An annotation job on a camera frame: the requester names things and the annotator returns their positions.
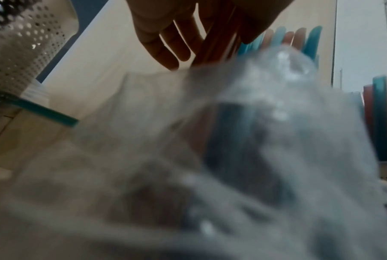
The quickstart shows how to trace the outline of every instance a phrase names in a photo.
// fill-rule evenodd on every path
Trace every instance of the perforated basket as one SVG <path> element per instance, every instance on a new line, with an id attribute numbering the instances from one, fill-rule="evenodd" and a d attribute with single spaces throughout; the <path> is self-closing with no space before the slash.
<path id="1" fill-rule="evenodd" d="M 0 0 L 0 91 L 20 96 L 78 29 L 69 0 Z"/>

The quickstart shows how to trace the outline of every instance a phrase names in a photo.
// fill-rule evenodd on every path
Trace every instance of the blue floor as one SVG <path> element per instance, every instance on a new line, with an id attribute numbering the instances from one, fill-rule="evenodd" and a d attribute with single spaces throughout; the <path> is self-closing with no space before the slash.
<path id="1" fill-rule="evenodd" d="M 53 68 L 58 64 L 62 57 L 68 52 L 69 48 L 79 38 L 82 32 L 88 27 L 90 22 L 96 17 L 102 7 L 108 0 L 71 0 L 79 18 L 79 32 L 73 36 L 66 45 L 60 50 L 56 57 L 48 64 L 48 66 L 37 77 L 39 82 L 43 82 Z"/>

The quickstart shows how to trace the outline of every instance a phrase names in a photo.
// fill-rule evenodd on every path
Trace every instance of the hand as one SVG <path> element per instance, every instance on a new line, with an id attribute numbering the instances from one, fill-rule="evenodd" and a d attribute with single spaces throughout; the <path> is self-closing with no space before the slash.
<path id="1" fill-rule="evenodd" d="M 178 59 L 187 61 L 190 58 L 190 49 L 195 54 L 200 51 L 203 38 L 193 17 L 196 3 L 199 6 L 199 18 L 205 30 L 208 31 L 226 1 L 127 0 L 140 42 L 154 59 L 170 70 L 179 68 Z M 240 29 L 240 35 L 244 43 L 250 43 L 273 23 L 292 0 L 233 0 L 232 2 L 247 14 Z M 165 47 L 160 36 L 177 58 Z"/>

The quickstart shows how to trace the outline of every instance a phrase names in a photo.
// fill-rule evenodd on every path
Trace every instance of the transparent plastic packaging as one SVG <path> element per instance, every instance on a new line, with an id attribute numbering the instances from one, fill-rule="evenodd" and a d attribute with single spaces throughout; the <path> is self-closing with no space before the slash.
<path id="1" fill-rule="evenodd" d="M 0 260 L 387 260 L 360 113 L 315 75 L 284 47 L 128 74 L 20 171 L 3 201 Z M 220 105 L 251 111 L 240 138 L 212 132 Z"/>

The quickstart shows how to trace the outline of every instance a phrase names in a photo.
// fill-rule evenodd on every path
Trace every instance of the white panel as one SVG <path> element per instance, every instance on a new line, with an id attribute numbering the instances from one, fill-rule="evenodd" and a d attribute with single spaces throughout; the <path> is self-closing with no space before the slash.
<path id="1" fill-rule="evenodd" d="M 346 92 L 362 91 L 373 77 L 383 74 L 387 75 L 383 0 L 338 0 L 334 87 Z"/>

